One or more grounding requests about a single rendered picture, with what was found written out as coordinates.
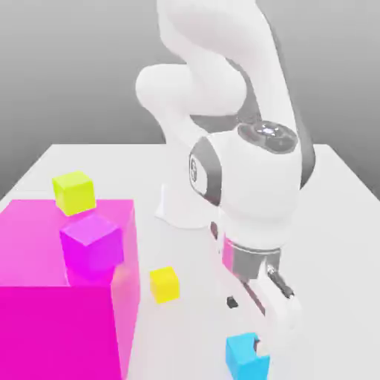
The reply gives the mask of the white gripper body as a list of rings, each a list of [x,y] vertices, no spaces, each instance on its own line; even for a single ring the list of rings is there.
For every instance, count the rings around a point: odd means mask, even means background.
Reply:
[[[266,338],[292,338],[301,324],[302,307],[292,289],[274,277],[264,274],[240,283],[263,315]]]

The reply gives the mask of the small blue cube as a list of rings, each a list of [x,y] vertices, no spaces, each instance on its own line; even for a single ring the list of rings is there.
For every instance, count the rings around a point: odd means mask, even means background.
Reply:
[[[232,380],[267,380],[270,356],[257,354],[259,337],[247,332],[226,338],[226,365]]]

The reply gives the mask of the small yellow cube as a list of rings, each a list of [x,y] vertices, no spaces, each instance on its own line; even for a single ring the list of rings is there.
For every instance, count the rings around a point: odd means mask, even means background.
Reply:
[[[150,271],[150,289],[158,304],[180,297],[180,282],[171,266]]]

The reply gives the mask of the small purple cube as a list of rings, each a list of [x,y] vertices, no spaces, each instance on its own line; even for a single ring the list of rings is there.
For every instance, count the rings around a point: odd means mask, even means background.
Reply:
[[[66,267],[83,276],[114,269],[124,260],[122,229],[94,212],[59,231]]]

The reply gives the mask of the small lime green cube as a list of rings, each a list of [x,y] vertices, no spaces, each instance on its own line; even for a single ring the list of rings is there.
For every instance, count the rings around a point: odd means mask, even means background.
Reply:
[[[73,171],[52,179],[56,206],[66,216],[72,216],[96,207],[94,183],[82,171]]]

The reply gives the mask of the large magenta box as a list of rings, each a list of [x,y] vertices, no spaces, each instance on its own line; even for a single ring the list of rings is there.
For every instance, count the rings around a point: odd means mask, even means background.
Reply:
[[[77,268],[62,239],[102,217],[121,246]],[[68,217],[53,200],[12,200],[0,212],[0,380],[127,380],[140,303],[132,200],[98,200]]]

